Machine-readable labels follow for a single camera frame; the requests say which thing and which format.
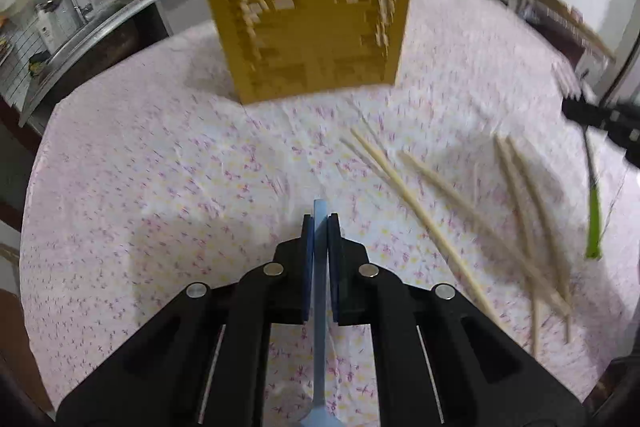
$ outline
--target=floral tablecloth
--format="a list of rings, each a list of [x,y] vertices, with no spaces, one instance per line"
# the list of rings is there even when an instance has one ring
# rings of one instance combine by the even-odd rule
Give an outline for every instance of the floral tablecloth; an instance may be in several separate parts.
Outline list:
[[[529,349],[518,268],[395,155],[408,150],[437,168],[516,241],[492,133],[514,137],[572,264],[574,339],[564,343],[560,318],[543,307],[540,362],[584,398],[638,302],[640,188],[622,154],[594,135],[607,228],[604,258],[584,261],[582,142],[560,115],[551,74],[562,60],[493,0],[411,0],[395,87],[242,107],[205,22],[76,89],[47,127],[22,233],[26,327],[53,403],[190,282],[225,285],[270,260],[300,235],[314,198],[328,201],[344,237],[374,263],[412,285],[465,292],[414,213],[342,141],[351,126],[376,135]],[[310,408],[311,338],[310,325],[273,327],[265,425]],[[378,423],[368,327],[330,328],[326,391],[348,425]]]

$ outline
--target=wooden stick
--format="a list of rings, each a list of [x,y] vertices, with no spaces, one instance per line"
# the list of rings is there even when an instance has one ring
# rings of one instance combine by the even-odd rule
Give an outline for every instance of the wooden stick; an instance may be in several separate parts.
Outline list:
[[[507,144],[511,149],[511,155],[513,157],[513,161],[515,166],[520,171],[522,178],[524,179],[525,184],[527,185],[527,190],[531,195],[531,199],[533,200],[533,204],[535,205],[538,215],[540,216],[540,223],[542,224],[542,230],[545,235],[545,242],[547,248],[551,252],[551,257],[553,258],[554,264],[556,265],[556,287],[560,292],[562,298],[570,303],[571,302],[571,289],[569,287],[569,270],[566,264],[566,259],[562,255],[560,248],[558,247],[558,242],[556,241],[556,234],[552,229],[552,220],[549,216],[549,213],[546,210],[545,203],[542,201],[542,197],[540,196],[540,192],[536,187],[536,184],[533,181],[533,176],[527,165],[524,156],[518,151],[516,148],[513,139],[511,136],[507,137]],[[564,318],[564,341],[568,344],[571,342],[571,317],[567,315]]]
[[[480,225],[484,231],[491,236],[491,238],[502,245],[502,247],[511,255],[514,261],[516,261],[520,268],[526,275],[530,276],[538,285],[542,291],[542,297],[561,315],[568,315],[571,313],[571,307],[567,304],[556,289],[548,283],[543,273],[538,267],[533,264],[526,256],[517,248],[507,243],[503,238],[498,235],[492,226],[484,219],[484,217],[469,203],[465,198],[460,196],[455,188],[451,187],[447,181],[445,181],[439,174],[432,171],[427,165],[418,162],[412,156],[405,152],[399,153],[408,163],[414,166],[421,174],[427,178],[432,184],[436,185],[442,192],[444,192],[451,200],[457,203],[462,209],[473,218],[478,225]]]
[[[383,171],[385,171],[386,175],[391,179],[391,185],[395,188],[396,191],[400,194],[402,199],[406,201],[407,204],[412,208],[415,214],[418,216],[418,219],[421,220],[424,227],[427,229],[431,240],[434,242],[438,250],[442,253],[446,254],[449,259],[456,265],[456,268],[462,273],[463,277],[468,283],[471,291],[474,296],[478,300],[482,311],[485,315],[487,315],[497,326],[504,329],[502,325],[502,321],[500,320],[500,316],[494,309],[494,306],[491,304],[491,301],[487,298],[482,290],[482,287],[473,276],[471,271],[466,266],[460,254],[453,248],[452,244],[447,240],[447,238],[442,234],[442,232],[438,229],[436,224],[433,222],[431,217],[424,211],[421,204],[406,186],[406,184],[400,178],[398,172],[391,166],[391,164],[386,160],[385,155],[372,146],[369,142],[367,142],[355,129],[351,129],[353,136],[360,142],[360,144],[364,147],[364,149],[369,153],[369,155],[380,165]]]
[[[529,259],[533,259],[533,234],[531,232],[529,217],[524,210],[522,195],[516,187],[516,168],[511,160],[510,154],[504,146],[504,143],[497,134],[494,136],[494,142],[498,158],[500,159],[500,165],[502,166],[502,172],[507,180],[507,186],[509,187],[511,199],[513,200],[520,238],[524,243],[524,253]],[[528,280],[529,293],[531,295],[531,356],[534,359],[538,359],[538,341],[540,339],[540,301],[538,300],[538,292],[536,291],[536,286],[532,278],[528,277]]]

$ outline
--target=white tablecloth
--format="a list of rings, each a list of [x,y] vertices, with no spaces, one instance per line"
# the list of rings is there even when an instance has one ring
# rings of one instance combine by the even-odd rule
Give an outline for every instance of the white tablecloth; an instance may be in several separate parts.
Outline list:
[[[55,405],[194,280],[237,281],[300,235],[314,198],[374,263],[425,288],[465,291],[396,193],[340,138],[357,126],[392,159],[439,169],[510,241],[516,227],[491,133],[527,158],[572,263],[574,340],[543,307],[540,362],[584,398],[616,353],[638,301],[640,188],[594,135],[604,258],[585,262],[587,191],[580,132],[560,115],[551,76],[563,60],[493,0],[412,0],[395,87],[242,107],[211,22],[81,86],[56,108],[31,175],[20,283],[31,347]],[[521,345],[529,298],[508,255],[396,161]],[[536,225],[540,263],[548,265]],[[273,328],[266,425],[310,407],[310,325]],[[368,327],[331,328],[328,407],[348,425],[378,421]]]

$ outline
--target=metal bolt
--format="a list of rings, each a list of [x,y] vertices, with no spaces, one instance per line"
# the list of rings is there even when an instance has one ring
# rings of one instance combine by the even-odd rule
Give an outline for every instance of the metal bolt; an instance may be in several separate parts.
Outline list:
[[[207,293],[207,287],[201,282],[194,282],[187,287],[187,295],[192,299],[199,299]]]
[[[365,263],[365,264],[361,264],[358,267],[358,272],[363,277],[371,278],[371,277],[375,277],[376,275],[378,275],[380,273],[380,270],[378,269],[378,267],[375,264]]]
[[[264,265],[262,271],[270,277],[275,277],[284,272],[284,266],[280,263],[269,263]]]
[[[448,301],[456,296],[456,290],[449,284],[439,284],[436,286],[436,295]]]

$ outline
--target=pink floral pattern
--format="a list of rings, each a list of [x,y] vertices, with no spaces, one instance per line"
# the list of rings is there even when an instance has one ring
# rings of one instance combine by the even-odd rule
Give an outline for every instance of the pink floral pattern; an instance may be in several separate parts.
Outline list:
[[[344,236],[407,283],[465,287],[396,193],[342,141],[378,136],[528,349],[529,298],[507,254],[396,159],[437,168],[510,241],[511,202],[491,133],[526,151],[572,264],[571,344],[543,307],[540,362],[578,397],[616,354],[638,301],[640,190],[619,151],[594,135],[604,258],[582,259],[586,169],[580,133],[560,115],[551,66],[562,58],[493,0],[412,0],[395,87],[242,107],[211,22],[84,84],[56,108],[31,175],[20,282],[31,347],[53,403],[188,283],[237,281],[300,233],[324,198]],[[549,274],[536,225],[539,263]],[[266,425],[310,408],[311,325],[274,326]],[[327,407],[378,423],[368,327],[330,328]]]

